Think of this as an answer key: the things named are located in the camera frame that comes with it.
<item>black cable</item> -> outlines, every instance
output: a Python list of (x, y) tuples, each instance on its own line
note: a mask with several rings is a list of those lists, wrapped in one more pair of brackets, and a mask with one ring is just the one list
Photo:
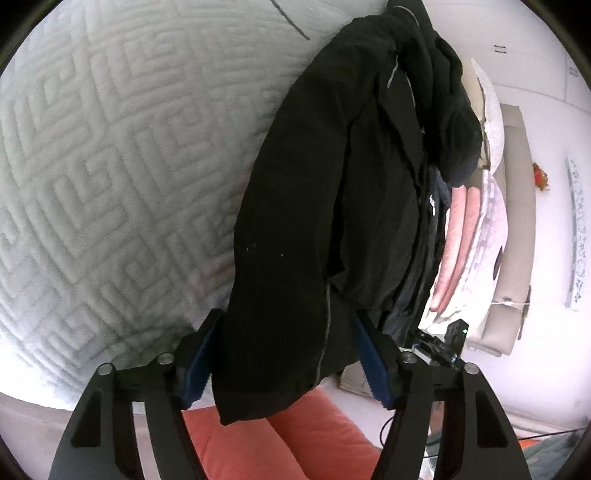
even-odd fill
[[(517, 440), (520, 442), (521, 440), (533, 440), (533, 439), (539, 439), (539, 438), (542, 438), (542, 437), (553, 437), (555, 435), (562, 435), (563, 433), (575, 433), (575, 432), (580, 432), (582, 430), (584, 430), (584, 429), (564, 430), (563, 432), (555, 432), (555, 433), (544, 433), (543, 435), (533, 435), (531, 437), (524, 437), (524, 438), (520, 438), (520, 439), (517, 439)], [(429, 455), (429, 456), (423, 457), (423, 460), (424, 459), (427, 459), (427, 458), (435, 458), (437, 456), (439, 456), (439, 455)]]
[(533, 439), (539, 439), (539, 438), (542, 438), (542, 437), (552, 437), (554, 435), (562, 435), (563, 433), (580, 432), (581, 430), (584, 430), (584, 429), (565, 430), (563, 432), (556, 432), (556, 433), (544, 433), (543, 435), (534, 435), (533, 437), (524, 437), (524, 438), (518, 439), (518, 440), (519, 441), (521, 441), (521, 440), (533, 440)]
[(386, 420), (386, 423), (382, 425), (382, 429), (379, 431), (379, 442), (382, 444), (382, 448), (384, 448), (384, 440), (382, 439), (382, 436), (384, 435), (384, 430), (386, 429), (388, 423), (390, 423), (393, 419), (394, 415), (392, 415), (388, 420)]

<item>black hoodie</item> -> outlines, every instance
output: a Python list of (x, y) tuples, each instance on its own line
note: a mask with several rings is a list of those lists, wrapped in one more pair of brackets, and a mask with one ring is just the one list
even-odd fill
[(461, 76), (424, 5), (398, 0), (344, 27), (290, 89), (236, 222), (213, 363), (223, 424), (281, 411), (355, 362), (357, 310), (405, 312), (389, 319), (399, 339), (418, 323), (442, 200), (482, 143)]

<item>white quilted mattress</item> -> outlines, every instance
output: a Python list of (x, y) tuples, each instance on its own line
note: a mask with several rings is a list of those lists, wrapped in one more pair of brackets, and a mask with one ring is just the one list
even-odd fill
[(64, 0), (0, 78), (0, 391), (73, 409), (175, 347), (233, 281), (273, 114), (386, 0)]

